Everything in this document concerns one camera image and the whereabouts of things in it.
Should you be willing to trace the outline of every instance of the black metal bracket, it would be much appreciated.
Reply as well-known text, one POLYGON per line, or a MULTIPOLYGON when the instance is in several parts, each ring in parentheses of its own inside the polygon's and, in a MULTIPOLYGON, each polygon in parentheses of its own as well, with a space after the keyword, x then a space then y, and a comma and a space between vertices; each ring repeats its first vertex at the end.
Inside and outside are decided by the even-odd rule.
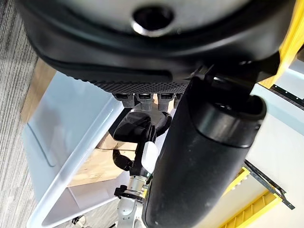
POLYGON ((113 94, 116 100, 121 101, 125 108, 134 108, 135 101, 133 94, 113 94))
POLYGON ((193 76, 204 81, 201 90, 213 103, 236 110, 248 101, 257 82, 276 74, 279 63, 278 52, 260 61, 206 62, 193 76))
POLYGON ((279 97, 283 98, 284 100, 288 101, 289 103, 297 106, 298 108, 304 110, 304 99, 301 99, 292 93, 284 90, 283 88, 279 87, 278 85, 273 85, 270 88, 270 91, 278 95, 279 97))
POLYGON ((182 97, 182 94, 176 94, 176 96, 174 98, 174 108, 177 108, 177 106, 179 105, 181 97, 182 97))
POLYGON ((271 193, 275 193, 282 199, 282 202, 289 207, 291 210, 295 209, 295 206, 292 205, 285 197, 286 191, 282 189, 278 184, 273 180, 267 177, 262 171, 257 167, 251 164, 248 160, 245 160, 245 168, 249 170, 250 175, 260 182, 265 188, 267 188, 271 193))
POLYGON ((136 99, 141 103, 143 111, 151 111, 153 104, 153 94, 136 94, 136 99))
POLYGON ((158 100, 158 110, 161 112, 167 112, 169 107, 169 102, 173 100, 175 94, 157 94, 158 100))
POLYGON ((125 192, 126 190, 127 190, 127 186, 121 185, 119 188, 115 189, 114 195, 117 196, 119 199, 121 199, 121 197, 126 197, 126 198, 131 198, 131 199, 135 199, 135 200, 138 200, 140 202, 143 202, 143 200, 144 200, 143 197, 126 193, 125 192))

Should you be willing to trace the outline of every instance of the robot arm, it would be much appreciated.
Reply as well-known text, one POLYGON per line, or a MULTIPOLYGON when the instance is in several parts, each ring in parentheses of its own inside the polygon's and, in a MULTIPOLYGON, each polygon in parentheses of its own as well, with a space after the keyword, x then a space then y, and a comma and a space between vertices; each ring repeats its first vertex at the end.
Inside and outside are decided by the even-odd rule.
POLYGON ((136 131, 132 124, 120 131, 120 140, 132 136, 138 146, 134 161, 116 153, 115 164, 133 176, 115 192, 118 225, 196 225, 238 172, 265 117, 264 101, 250 92, 276 74, 295 0, 16 2, 32 46, 53 68, 112 93, 126 108, 139 102, 150 111, 158 94, 164 111, 166 99, 183 94, 158 159, 143 153, 158 136, 147 116, 139 116, 136 131))

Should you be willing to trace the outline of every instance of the textured black rubber surface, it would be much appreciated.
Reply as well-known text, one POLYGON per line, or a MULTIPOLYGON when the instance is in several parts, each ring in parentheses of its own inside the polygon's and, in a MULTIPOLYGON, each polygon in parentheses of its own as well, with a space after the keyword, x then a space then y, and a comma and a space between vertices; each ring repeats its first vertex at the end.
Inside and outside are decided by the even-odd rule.
POLYGON ((175 93, 181 94, 185 91, 188 81, 185 83, 93 83, 110 93, 175 93))

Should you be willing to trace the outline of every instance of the white tag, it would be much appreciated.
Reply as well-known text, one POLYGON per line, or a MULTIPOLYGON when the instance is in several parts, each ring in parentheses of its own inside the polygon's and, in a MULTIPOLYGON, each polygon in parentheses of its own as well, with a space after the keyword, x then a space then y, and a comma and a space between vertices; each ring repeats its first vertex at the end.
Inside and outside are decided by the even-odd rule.
POLYGON ((159 151, 153 142, 146 142, 142 153, 142 166, 149 172, 153 173, 159 151))

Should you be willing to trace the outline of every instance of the white plastic bin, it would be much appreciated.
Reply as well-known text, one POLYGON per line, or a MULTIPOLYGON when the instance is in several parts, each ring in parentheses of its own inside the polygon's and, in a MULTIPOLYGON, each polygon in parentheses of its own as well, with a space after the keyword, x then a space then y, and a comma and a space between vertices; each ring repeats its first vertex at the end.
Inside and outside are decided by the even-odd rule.
POLYGON ((123 110, 112 94, 57 72, 23 131, 38 205, 27 228, 50 228, 115 199, 114 180, 67 187, 123 110))

